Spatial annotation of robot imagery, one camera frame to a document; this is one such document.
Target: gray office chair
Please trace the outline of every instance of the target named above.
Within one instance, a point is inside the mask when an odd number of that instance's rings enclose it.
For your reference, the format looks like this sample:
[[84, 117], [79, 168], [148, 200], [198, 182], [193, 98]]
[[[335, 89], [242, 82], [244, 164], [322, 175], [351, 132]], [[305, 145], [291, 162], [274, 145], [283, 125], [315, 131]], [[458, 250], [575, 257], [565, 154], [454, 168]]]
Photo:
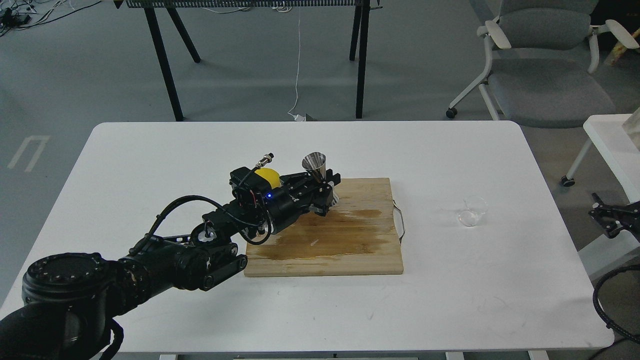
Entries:
[[[600, 60], [597, 35], [610, 31], [629, 49], [639, 46], [615, 20], [592, 26], [589, 14], [595, 5], [591, 0], [503, 0], [500, 15], [477, 30], [484, 38], [484, 70], [449, 104], [447, 117], [458, 114], [455, 106], [476, 87], [493, 120], [500, 117], [489, 91], [505, 117], [523, 126], [580, 127], [591, 115], [615, 113], [613, 102], [590, 75]], [[493, 50], [569, 50], [586, 38], [591, 49], [589, 69], [562, 59], [493, 59]], [[575, 183], [573, 174], [590, 146], [587, 141], [562, 185]]]

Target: wooden cutting board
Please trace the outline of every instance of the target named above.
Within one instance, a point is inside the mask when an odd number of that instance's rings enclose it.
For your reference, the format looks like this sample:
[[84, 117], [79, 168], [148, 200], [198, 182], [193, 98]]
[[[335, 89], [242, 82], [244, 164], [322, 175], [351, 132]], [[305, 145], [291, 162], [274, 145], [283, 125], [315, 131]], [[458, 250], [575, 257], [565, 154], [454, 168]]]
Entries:
[[343, 179], [335, 191], [340, 201], [326, 217], [305, 214], [266, 243], [247, 244], [244, 275], [401, 274], [389, 179]]

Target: gray floor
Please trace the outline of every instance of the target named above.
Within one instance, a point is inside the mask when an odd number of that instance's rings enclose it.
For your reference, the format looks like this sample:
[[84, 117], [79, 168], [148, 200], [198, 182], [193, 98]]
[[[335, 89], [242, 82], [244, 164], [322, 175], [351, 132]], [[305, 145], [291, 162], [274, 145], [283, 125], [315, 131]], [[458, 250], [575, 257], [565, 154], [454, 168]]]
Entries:
[[[75, 7], [90, 3], [77, 1]], [[499, 0], [405, 0], [383, 1], [383, 5], [371, 16], [365, 120], [445, 120], [449, 101], [483, 68], [483, 48], [475, 31], [497, 13]], [[70, 10], [58, 11], [61, 15]], [[295, 113], [325, 121], [354, 120], [357, 65], [347, 61], [352, 11], [253, 9], [218, 15], [181, 10], [204, 59], [201, 64], [191, 61], [166, 13], [158, 14], [188, 121], [291, 121], [287, 111], [295, 100], [298, 16], [302, 53]], [[501, 56], [531, 54], [506, 51]], [[586, 46], [565, 55], [585, 66], [589, 61]], [[639, 69], [640, 56], [628, 53], [617, 66], [603, 65], [595, 74], [620, 113], [640, 106]], [[490, 118], [477, 91], [457, 108], [460, 120]], [[92, 128], [116, 121], [173, 121], [141, 10], [126, 6], [116, 10], [105, 2], [0, 38], [0, 298], [18, 275]], [[576, 248], [583, 248], [600, 234], [587, 215], [592, 203], [589, 194], [598, 192], [607, 202], [622, 203], [625, 196], [620, 185], [593, 150], [576, 175], [578, 183], [561, 188], [558, 179], [587, 138], [584, 131], [523, 131]], [[50, 136], [35, 167], [24, 171], [37, 147], [31, 144], [9, 168], [22, 141], [31, 135]], [[624, 276], [602, 292], [606, 310], [636, 332], [640, 331], [639, 282], [638, 277]], [[549, 352], [549, 357], [586, 359], [592, 353]], [[639, 359], [638, 353], [637, 345], [626, 343], [601, 358]], [[419, 356], [444, 358], [443, 354]], [[525, 359], [526, 354], [466, 357]], [[154, 356], [121, 354], [118, 358]]]

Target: chair armrest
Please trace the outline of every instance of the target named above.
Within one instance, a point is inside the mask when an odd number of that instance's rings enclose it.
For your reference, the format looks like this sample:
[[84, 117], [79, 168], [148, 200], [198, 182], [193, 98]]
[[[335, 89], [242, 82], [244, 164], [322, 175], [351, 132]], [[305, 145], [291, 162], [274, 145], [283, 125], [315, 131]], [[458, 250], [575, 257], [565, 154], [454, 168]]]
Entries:
[[495, 45], [500, 49], [511, 49], [511, 43], [507, 39], [507, 35], [500, 29], [500, 26], [494, 20], [487, 20], [484, 22], [484, 26], [481, 26], [477, 30], [479, 37], [487, 35], [491, 37]]
[[619, 22], [615, 20], [607, 20], [604, 25], [595, 28], [596, 35], [611, 32], [618, 41], [627, 49], [637, 49], [640, 47], [633, 36]]

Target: white table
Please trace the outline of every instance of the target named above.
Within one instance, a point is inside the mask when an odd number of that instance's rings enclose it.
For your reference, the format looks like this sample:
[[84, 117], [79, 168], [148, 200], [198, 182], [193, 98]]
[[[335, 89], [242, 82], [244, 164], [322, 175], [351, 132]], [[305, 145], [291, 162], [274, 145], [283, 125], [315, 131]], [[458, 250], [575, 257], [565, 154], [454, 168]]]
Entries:
[[[631, 114], [593, 115], [584, 123], [584, 130], [631, 203], [640, 200], [640, 151], [622, 128], [629, 116]], [[603, 276], [638, 255], [640, 243], [628, 231], [620, 232], [613, 240], [601, 235], [580, 250], [580, 258], [592, 279]]]
[[[231, 170], [273, 152], [273, 168], [299, 172], [312, 151], [325, 153], [328, 168], [345, 178], [391, 179], [406, 225], [404, 274], [240, 274], [208, 292], [171, 289], [118, 317], [125, 329], [121, 351], [255, 356], [612, 343], [571, 238], [512, 122], [101, 124], [22, 272], [60, 252], [122, 257], [171, 200], [199, 194], [228, 202]], [[489, 204], [477, 227], [456, 219], [466, 195]], [[158, 234], [188, 233], [210, 210], [179, 208]], [[234, 240], [243, 251], [243, 240]], [[20, 284], [21, 275], [0, 316], [22, 305]]]

